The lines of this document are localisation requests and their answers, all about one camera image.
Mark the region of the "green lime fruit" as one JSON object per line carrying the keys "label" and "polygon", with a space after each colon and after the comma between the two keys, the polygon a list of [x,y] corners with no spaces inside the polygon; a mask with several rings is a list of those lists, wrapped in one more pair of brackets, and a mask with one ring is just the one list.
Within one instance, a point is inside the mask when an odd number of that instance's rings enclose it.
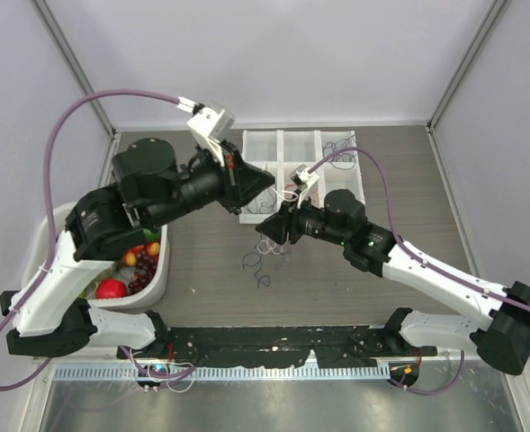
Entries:
{"label": "green lime fruit", "polygon": [[148,243],[159,241],[161,238],[161,232],[159,230],[144,229],[143,232]]}

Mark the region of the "red apple fruit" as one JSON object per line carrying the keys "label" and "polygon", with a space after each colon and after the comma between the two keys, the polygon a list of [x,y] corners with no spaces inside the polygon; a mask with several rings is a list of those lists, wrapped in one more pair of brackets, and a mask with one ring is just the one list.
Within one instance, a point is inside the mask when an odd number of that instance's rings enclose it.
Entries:
{"label": "red apple fruit", "polygon": [[128,295],[127,285],[117,279],[102,280],[95,291],[96,300],[124,298]]}

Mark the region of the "peach nectarine fruits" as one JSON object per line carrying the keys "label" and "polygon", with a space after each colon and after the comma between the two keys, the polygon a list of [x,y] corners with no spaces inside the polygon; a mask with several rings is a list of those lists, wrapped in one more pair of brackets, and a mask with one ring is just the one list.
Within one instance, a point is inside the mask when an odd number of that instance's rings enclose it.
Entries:
{"label": "peach nectarine fruits", "polygon": [[138,263],[157,263],[160,256],[160,243],[154,241],[129,249],[122,262],[126,266],[136,266]]}

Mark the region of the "dark grape bunch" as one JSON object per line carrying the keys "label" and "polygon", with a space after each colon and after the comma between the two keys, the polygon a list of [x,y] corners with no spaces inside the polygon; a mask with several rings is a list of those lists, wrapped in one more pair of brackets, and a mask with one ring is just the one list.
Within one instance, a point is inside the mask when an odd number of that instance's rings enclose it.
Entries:
{"label": "dark grape bunch", "polygon": [[150,256],[144,249],[135,254],[132,280],[129,282],[130,295],[142,292],[151,282],[157,272],[158,256]]}

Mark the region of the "white six-compartment organizer tray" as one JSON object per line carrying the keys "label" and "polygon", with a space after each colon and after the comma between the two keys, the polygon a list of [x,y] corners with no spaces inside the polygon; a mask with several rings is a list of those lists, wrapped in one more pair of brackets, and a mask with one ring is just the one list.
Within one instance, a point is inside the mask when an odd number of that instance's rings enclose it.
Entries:
{"label": "white six-compartment organizer tray", "polygon": [[324,205],[326,194],[351,191],[364,202],[357,141],[352,130],[245,130],[242,156],[274,176],[274,184],[243,207],[239,222],[256,225],[281,204],[311,200]]}

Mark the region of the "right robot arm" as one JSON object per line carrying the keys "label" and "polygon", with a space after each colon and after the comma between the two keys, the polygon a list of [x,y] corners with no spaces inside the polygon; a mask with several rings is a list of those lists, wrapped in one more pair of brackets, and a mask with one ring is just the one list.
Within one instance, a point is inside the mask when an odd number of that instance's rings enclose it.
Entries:
{"label": "right robot arm", "polygon": [[391,354],[447,347],[474,352],[504,374],[524,371],[530,357],[529,285],[486,281],[423,253],[369,222],[364,205],[346,189],[329,192],[321,208],[310,201],[283,202],[256,230],[279,245],[304,236],[339,245],[355,269],[405,284],[453,310],[443,315],[397,309],[382,334]]}

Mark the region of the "white plastic fruit basket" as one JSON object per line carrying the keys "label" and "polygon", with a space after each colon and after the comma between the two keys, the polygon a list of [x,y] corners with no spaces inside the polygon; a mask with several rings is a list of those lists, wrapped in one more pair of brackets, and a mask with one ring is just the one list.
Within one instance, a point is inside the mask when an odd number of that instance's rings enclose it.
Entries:
{"label": "white plastic fruit basket", "polygon": [[[48,238],[49,225],[48,218],[44,218],[39,223],[34,235],[31,251],[27,263],[22,273],[21,287],[24,288],[30,280],[36,276],[38,268],[45,262],[48,256]],[[157,270],[152,276],[151,281],[140,291],[128,296],[112,299],[97,299],[95,297],[96,288],[100,279],[115,278],[124,282],[126,285],[134,280],[134,271],[128,267],[117,270],[110,267],[107,271],[99,274],[94,282],[91,282],[82,292],[82,297],[95,307],[110,311],[127,311],[138,308],[147,308],[157,302],[166,290],[168,276],[168,266],[170,257],[170,243],[168,240],[168,226],[161,229],[160,249],[157,262]]]}

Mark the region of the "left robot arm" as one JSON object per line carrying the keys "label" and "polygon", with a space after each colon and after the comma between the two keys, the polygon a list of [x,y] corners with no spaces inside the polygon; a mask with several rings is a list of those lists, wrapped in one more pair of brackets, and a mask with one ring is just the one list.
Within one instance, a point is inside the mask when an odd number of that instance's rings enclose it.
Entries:
{"label": "left robot arm", "polygon": [[198,148],[187,165],[176,161],[165,140],[140,139],[112,159],[112,184],[83,196],[53,240],[56,249],[40,282],[0,296],[3,314],[12,320],[6,344],[14,356],[55,358],[85,347],[114,347],[118,354],[136,351],[150,359],[166,355],[167,325],[152,310],[126,314],[103,310],[81,298],[98,275],[131,248],[145,243],[147,230],[217,202],[239,214],[274,185],[274,176],[243,160],[224,145],[219,163]]}

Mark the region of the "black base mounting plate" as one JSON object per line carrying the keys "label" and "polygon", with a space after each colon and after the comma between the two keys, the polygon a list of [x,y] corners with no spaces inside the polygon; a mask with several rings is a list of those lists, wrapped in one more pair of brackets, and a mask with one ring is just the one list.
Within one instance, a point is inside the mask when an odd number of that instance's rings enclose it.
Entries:
{"label": "black base mounting plate", "polygon": [[197,367],[300,368],[314,354],[321,368],[373,366],[379,358],[437,355],[414,347],[398,333],[369,326],[171,328],[161,345],[140,358]]}

